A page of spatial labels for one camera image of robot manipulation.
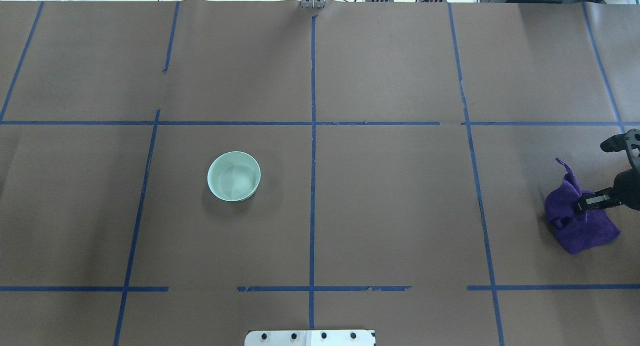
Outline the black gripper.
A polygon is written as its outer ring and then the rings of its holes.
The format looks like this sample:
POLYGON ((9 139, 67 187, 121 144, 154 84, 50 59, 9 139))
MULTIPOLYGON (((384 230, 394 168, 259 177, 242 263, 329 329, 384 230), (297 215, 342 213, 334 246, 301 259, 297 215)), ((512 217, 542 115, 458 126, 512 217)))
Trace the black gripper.
POLYGON ((629 169, 618 173, 612 188, 597 192, 585 193, 573 205, 577 214, 585 214, 594 210, 605 210, 621 205, 640 210, 640 175, 637 170, 629 169))

